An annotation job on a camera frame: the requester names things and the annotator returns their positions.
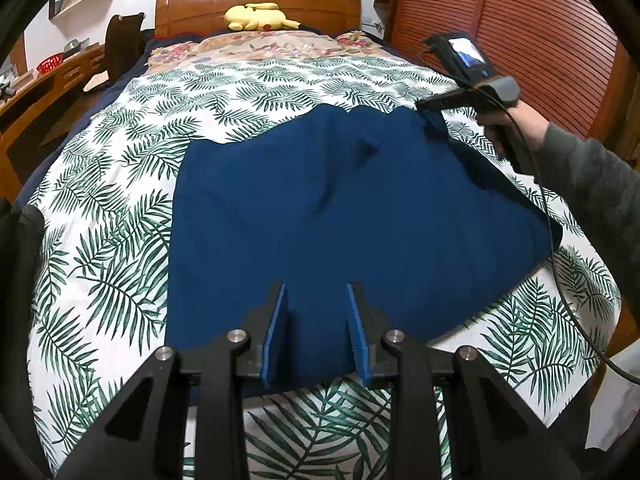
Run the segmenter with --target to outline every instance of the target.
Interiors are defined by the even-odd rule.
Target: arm
[[[640,321],[640,173],[597,140],[580,140],[523,103],[510,113],[536,156],[543,186],[565,199]],[[478,122],[494,144],[492,124],[510,124],[494,113]]]

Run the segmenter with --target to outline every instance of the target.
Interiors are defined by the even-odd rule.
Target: bedsheet
[[[220,34],[226,34],[226,31],[220,31]],[[174,38],[168,38],[166,40],[152,40],[149,41],[147,46],[145,47],[145,53],[140,57],[138,62],[133,66],[131,70],[129,70],[125,75],[123,75],[118,81],[113,85],[108,87],[103,94],[98,99],[98,102],[89,108],[89,110],[78,120],[76,124],[71,128],[68,135],[65,137],[65,140],[58,146],[55,152],[51,153],[41,164],[38,165],[36,170],[30,175],[27,179],[27,182],[24,183],[18,197],[15,200],[15,205],[22,207],[25,205],[36,188],[46,175],[47,171],[53,164],[54,161],[58,159],[62,150],[64,150],[66,144],[73,139],[77,134],[82,132],[84,129],[89,127],[92,121],[92,117],[95,114],[100,113],[107,106],[113,104],[113,102],[119,97],[122,91],[125,89],[129,82],[145,73],[148,69],[147,63],[148,58],[151,56],[151,53],[159,48],[164,46],[169,46],[175,44],[179,41],[186,43],[192,40],[198,40],[194,34],[180,34],[175,36]]]
[[[377,55],[190,63],[130,81],[66,144],[30,200],[47,222],[28,360],[36,427],[52,468],[164,341],[172,196],[192,139],[242,141],[321,102],[388,112],[450,88],[428,68]],[[541,205],[532,179],[497,159],[472,110],[450,110],[445,118],[451,136]],[[619,292],[563,200],[546,196],[564,231],[561,286],[604,348]],[[560,307],[546,264],[434,342],[450,351],[461,344],[481,349],[546,424],[598,365]],[[349,378],[254,402],[245,412],[254,477],[377,477],[386,460],[389,402],[388,393],[368,392]],[[446,419],[438,408],[446,477]],[[193,475],[193,428],[190,419],[186,476]]]

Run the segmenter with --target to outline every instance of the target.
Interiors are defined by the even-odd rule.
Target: black metal bracket
[[[242,388],[268,384],[282,342],[286,289],[271,287],[238,329],[185,352],[158,348],[63,463],[58,480],[182,478],[191,389],[198,387],[196,478],[248,480]]]
[[[471,346],[428,348],[394,329],[348,285],[356,369],[365,386],[392,389],[385,480],[440,480],[434,387],[443,391],[456,480],[578,480],[580,469],[539,418]],[[209,345],[163,346],[133,374],[63,463],[58,480],[182,477],[191,389],[198,387],[194,476],[248,480],[242,388],[269,384],[283,339],[286,290],[276,282],[262,307]]]
[[[582,477],[542,421],[476,348],[462,346],[453,354],[429,348],[393,329],[367,303],[360,284],[351,283],[350,294],[362,328],[354,334],[358,322],[350,322],[358,373],[370,388],[392,385],[385,480],[442,477],[434,386],[444,395],[456,480],[507,480],[514,471],[520,480]],[[358,342],[361,336],[364,341]],[[356,346],[367,354],[358,355]]]

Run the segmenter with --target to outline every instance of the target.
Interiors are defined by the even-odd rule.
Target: navy blue blanket
[[[281,278],[276,387],[315,384],[354,370],[347,282],[428,340],[548,256],[543,214],[450,140],[440,114],[318,105],[247,142],[191,143],[174,195],[166,344],[235,328]]]

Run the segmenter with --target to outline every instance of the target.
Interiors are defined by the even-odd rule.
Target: hand
[[[525,139],[527,139],[527,144],[531,148],[531,151],[536,152],[539,150],[545,143],[546,129],[549,126],[549,121],[523,101],[518,101],[515,107],[509,108],[509,113],[518,123],[522,134]],[[507,114],[503,111],[496,110],[478,114],[476,121],[480,126],[484,126],[484,134],[487,139],[493,143],[498,156],[504,158],[504,147],[500,143],[500,138],[495,127],[505,126],[507,135],[511,138],[517,138],[518,131],[513,126],[511,119],[508,118]]]

